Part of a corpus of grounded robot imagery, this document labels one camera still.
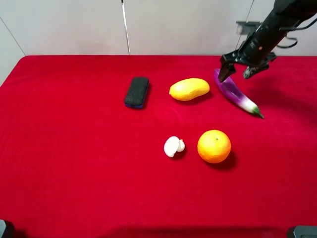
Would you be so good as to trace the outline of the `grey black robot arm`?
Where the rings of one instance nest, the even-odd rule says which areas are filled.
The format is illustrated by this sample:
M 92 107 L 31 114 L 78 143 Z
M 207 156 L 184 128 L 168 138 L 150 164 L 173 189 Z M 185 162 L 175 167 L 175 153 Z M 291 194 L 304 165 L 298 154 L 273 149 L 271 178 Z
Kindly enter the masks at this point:
M 297 45 L 296 38 L 291 38 L 295 43 L 289 46 L 280 46 L 279 43 L 287 37 L 288 32 L 311 27 L 316 20 L 306 27 L 299 27 L 299 25 L 316 13 L 315 0 L 276 0 L 272 11 L 264 21 L 237 21 L 236 23 L 241 27 L 240 34 L 246 35 L 247 39 L 239 49 L 221 56 L 218 80 L 223 82 L 234 74 L 235 64 L 247 67 L 243 73 L 245 79 L 267 70 L 269 63 L 276 59 L 272 50 L 275 47 L 288 49 Z

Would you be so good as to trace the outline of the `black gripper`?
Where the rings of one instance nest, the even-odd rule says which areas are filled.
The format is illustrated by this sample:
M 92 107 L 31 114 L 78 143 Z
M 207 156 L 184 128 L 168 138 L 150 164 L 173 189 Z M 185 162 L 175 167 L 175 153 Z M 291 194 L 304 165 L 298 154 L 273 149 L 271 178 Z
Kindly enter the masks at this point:
M 276 45 L 272 32 L 264 29 L 256 30 L 239 49 L 221 56 L 218 80 L 223 82 L 234 74 L 235 64 L 247 65 L 243 72 L 244 79 L 249 79 L 261 72 L 262 69 L 259 66 L 276 59 L 276 54 L 272 52 Z

